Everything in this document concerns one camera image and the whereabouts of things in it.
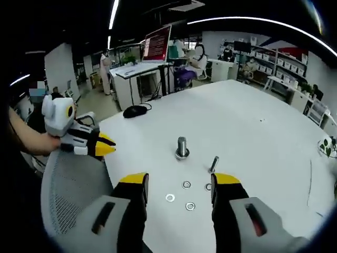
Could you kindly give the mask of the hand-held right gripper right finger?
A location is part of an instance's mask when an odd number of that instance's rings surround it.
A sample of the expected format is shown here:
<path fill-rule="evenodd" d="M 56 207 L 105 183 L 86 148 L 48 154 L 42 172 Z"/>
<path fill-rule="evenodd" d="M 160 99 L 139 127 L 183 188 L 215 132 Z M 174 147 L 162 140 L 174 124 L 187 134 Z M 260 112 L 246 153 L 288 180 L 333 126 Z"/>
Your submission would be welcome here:
<path fill-rule="evenodd" d="M 249 197 L 234 176 L 211 175 L 211 202 L 216 252 L 298 252 L 309 242 L 288 233 L 281 217 Z"/>

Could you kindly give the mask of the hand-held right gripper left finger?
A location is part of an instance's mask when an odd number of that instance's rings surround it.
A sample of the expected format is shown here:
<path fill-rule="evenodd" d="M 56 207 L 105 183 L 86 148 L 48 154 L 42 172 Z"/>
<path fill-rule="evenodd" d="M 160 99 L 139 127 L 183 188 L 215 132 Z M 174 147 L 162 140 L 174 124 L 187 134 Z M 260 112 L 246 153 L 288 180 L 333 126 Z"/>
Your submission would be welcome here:
<path fill-rule="evenodd" d="M 109 196 L 101 196 L 56 241 L 62 252 L 142 252 L 147 219 L 149 175 L 123 177 Z"/>

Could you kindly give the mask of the person's left hand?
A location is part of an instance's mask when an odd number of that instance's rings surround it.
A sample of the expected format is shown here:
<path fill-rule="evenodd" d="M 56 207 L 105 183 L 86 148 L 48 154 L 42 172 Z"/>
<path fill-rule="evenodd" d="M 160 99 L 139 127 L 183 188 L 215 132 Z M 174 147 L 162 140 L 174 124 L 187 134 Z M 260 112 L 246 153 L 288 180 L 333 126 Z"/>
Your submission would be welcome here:
<path fill-rule="evenodd" d="M 50 134 L 43 133 L 41 134 L 41 154 L 49 155 L 51 152 L 57 150 L 61 147 L 61 138 L 54 137 Z"/>

